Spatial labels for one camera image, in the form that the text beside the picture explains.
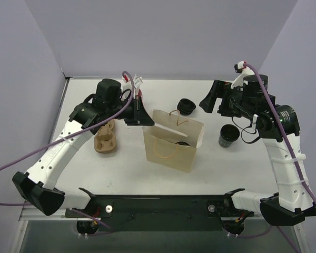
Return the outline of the brown paper bag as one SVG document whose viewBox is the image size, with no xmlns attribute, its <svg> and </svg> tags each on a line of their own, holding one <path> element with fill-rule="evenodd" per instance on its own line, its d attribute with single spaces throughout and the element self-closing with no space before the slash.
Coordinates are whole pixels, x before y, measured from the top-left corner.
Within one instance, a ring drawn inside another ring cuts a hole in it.
<svg viewBox="0 0 316 253">
<path fill-rule="evenodd" d="M 144 145 L 146 159 L 183 172 L 190 172 L 198 148 L 204 136 L 204 124 L 197 120 L 180 116 L 178 110 L 165 112 L 153 110 L 152 119 L 156 124 L 188 134 L 187 138 L 162 130 L 154 126 L 144 126 Z M 190 146 L 177 145 L 176 142 L 185 141 Z"/>
</svg>

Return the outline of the black cup lid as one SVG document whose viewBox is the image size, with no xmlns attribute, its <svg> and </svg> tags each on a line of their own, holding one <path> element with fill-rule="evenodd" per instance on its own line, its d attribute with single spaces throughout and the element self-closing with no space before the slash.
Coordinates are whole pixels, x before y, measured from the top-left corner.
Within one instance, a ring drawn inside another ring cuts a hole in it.
<svg viewBox="0 0 316 253">
<path fill-rule="evenodd" d="M 190 146 L 187 142 L 185 141 L 179 141 L 179 142 L 176 142 L 175 144 L 177 145 L 183 145 L 183 146 Z"/>
</svg>

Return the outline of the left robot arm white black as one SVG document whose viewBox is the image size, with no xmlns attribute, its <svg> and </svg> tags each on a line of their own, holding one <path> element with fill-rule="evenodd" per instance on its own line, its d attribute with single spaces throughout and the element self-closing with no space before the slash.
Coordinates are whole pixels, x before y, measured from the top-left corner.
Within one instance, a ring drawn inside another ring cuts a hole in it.
<svg viewBox="0 0 316 253">
<path fill-rule="evenodd" d="M 153 126 L 154 121 L 146 112 L 140 94 L 140 77 L 130 80 L 123 77 L 129 95 L 123 98 L 120 82 L 103 79 L 95 93 L 78 104 L 69 115 L 54 145 L 25 172 L 17 172 L 12 181 L 20 195 L 43 214 L 50 216 L 61 207 L 77 208 L 86 217 L 96 212 L 92 194 L 71 197 L 56 188 L 57 181 L 76 152 L 101 126 L 112 119 L 124 120 L 129 126 Z"/>
</svg>

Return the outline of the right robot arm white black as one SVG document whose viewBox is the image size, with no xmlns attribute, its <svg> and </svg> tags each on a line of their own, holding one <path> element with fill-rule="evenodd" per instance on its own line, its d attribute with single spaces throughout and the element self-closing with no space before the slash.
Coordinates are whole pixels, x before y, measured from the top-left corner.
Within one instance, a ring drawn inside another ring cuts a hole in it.
<svg viewBox="0 0 316 253">
<path fill-rule="evenodd" d="M 223 209 L 229 215 L 240 210 L 260 213 L 272 226 L 294 226 L 306 217 L 316 216 L 316 197 L 312 196 L 304 169 L 306 159 L 300 148 L 300 126 L 295 110 L 278 105 L 268 93 L 266 75 L 247 75 L 240 85 L 214 80 L 199 106 L 212 113 L 216 100 L 222 100 L 218 114 L 246 118 L 265 145 L 278 192 L 270 196 L 238 189 L 225 195 Z"/>
</svg>

